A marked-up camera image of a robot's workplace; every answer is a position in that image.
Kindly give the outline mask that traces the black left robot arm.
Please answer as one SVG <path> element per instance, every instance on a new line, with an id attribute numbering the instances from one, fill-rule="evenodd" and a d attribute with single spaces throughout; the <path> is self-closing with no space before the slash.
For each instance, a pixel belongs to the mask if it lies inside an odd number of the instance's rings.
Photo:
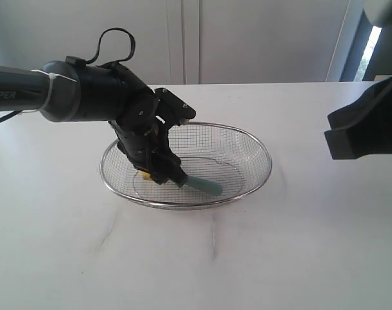
<path id="1" fill-rule="evenodd" d="M 95 67 L 68 57 L 40 70 L 0 66 L 0 112 L 28 110 L 55 123 L 106 121 L 118 149 L 152 181 L 181 187 L 189 178 L 169 130 L 195 118 L 195 110 L 166 88 L 152 90 L 118 61 Z"/>

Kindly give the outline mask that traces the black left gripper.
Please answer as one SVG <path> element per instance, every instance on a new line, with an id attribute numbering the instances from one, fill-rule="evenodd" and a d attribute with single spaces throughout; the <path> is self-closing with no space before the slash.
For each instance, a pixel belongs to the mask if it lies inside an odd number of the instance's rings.
<path id="1" fill-rule="evenodd" d="M 135 168 L 151 174 L 160 184 L 172 181 L 182 187 L 187 182 L 187 174 L 169 145 L 169 130 L 175 125 L 155 119 L 149 129 L 139 133 L 127 129 L 117 121 L 110 122 L 118 137 L 118 149 Z"/>

